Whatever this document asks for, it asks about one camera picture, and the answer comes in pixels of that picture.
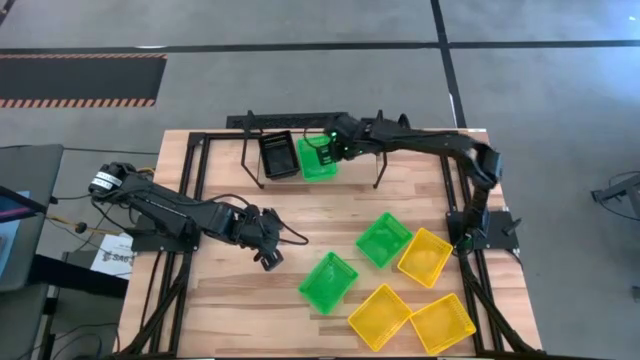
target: hazard stripe tape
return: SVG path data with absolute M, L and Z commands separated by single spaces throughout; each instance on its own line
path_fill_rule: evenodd
M 9 54 L 0 55 L 0 59 L 149 59 L 161 58 L 167 59 L 166 54 L 63 54 L 63 55 L 22 55 Z
M 0 99 L 0 109 L 151 107 L 155 103 L 155 99 Z

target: black bin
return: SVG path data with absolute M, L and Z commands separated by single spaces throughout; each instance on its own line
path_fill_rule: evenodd
M 282 131 L 258 138 L 264 173 L 268 179 L 277 180 L 294 176 L 300 171 L 291 131 Z

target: concrete floor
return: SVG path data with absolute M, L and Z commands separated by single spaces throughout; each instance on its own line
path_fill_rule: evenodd
M 640 38 L 637 1 L 441 3 L 450 41 Z M 436 39 L 430 3 L 419 0 L 17 0 L 0 27 L 0 48 Z M 518 235 L 544 348 L 636 359 L 640 304 L 629 287 L 640 283 L 640 227 L 596 206 L 589 191 L 640 165 L 640 49 L 452 56 L 468 125 L 488 128 L 505 156 L 503 186 L 510 209 L 524 218 Z M 452 127 L 440 52 L 171 54 L 155 107 L 2 109 L 0 146 L 155 152 L 165 129 L 224 127 L 227 115 L 248 109 L 361 117 L 379 108 L 390 117 L 407 113 L 414 127 Z M 56 194 L 84 193 L 95 170 L 113 160 L 144 166 L 156 157 L 67 151 Z M 629 211 L 625 205 L 612 203 Z M 83 201 L 52 212 L 99 219 Z M 125 213 L 113 213 L 125 221 Z M 47 226 L 38 251 L 60 256 L 78 244 Z

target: wooden tabletop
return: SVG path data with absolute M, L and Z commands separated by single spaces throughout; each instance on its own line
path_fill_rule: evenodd
M 233 130 L 211 130 L 222 132 Z M 154 181 L 178 190 L 186 151 L 187 130 L 165 132 Z M 469 135 L 488 141 L 484 130 Z M 249 144 L 247 164 L 257 169 L 257 141 Z M 307 246 L 279 245 L 284 262 L 272 272 L 252 261 L 253 252 L 203 237 L 193 257 L 179 356 L 425 356 L 413 327 L 407 322 L 395 336 L 374 353 L 347 323 L 347 317 L 381 284 L 387 283 L 414 311 L 455 293 L 464 303 L 464 293 L 456 258 L 447 262 L 432 289 L 427 289 L 397 270 L 400 256 L 384 270 L 377 269 L 356 247 L 355 240 L 384 212 L 391 212 L 412 232 L 424 227 L 448 240 L 445 213 L 448 211 L 440 159 L 409 151 L 389 154 L 389 166 L 380 187 L 374 190 L 358 172 L 354 178 L 333 184 L 273 185 L 260 190 L 240 167 L 242 142 L 212 142 L 203 198 L 222 193 L 245 197 L 260 207 L 275 208 L 283 221 L 310 239 Z M 196 150 L 195 159 L 199 159 Z M 193 194 L 198 161 L 190 177 L 188 194 Z M 451 171 L 457 202 L 463 204 L 455 164 Z M 341 170 L 350 166 L 339 164 Z M 374 176 L 365 161 L 363 177 Z M 498 186 L 490 196 L 491 209 L 505 206 Z M 283 237 L 292 239 L 285 232 Z M 327 252 L 333 251 L 358 271 L 360 277 L 331 315 L 316 312 L 298 293 L 298 285 Z M 495 302 L 513 328 L 530 345 L 540 348 L 533 312 L 520 266 L 504 251 L 487 250 L 487 267 Z M 129 290 L 120 319 L 123 346 L 138 331 L 140 316 L 155 254 L 135 259 Z M 148 314 L 157 303 L 162 272 L 161 259 Z M 480 327 L 485 347 L 491 349 L 486 316 L 479 305 Z M 173 319 L 170 309 L 163 327 L 161 349 L 166 349 Z M 472 355 L 467 338 L 446 350 L 446 355 Z

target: yellow plastic basket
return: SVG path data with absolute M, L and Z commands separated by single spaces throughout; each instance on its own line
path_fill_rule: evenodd
M 449 294 L 411 315 L 427 354 L 436 355 L 472 335 L 476 327 L 456 294 Z
M 411 316 L 411 309 L 389 285 L 382 284 L 347 321 L 369 345 L 379 351 Z
M 398 269 L 413 280 L 431 288 L 436 283 L 453 246 L 421 228 L 398 263 Z

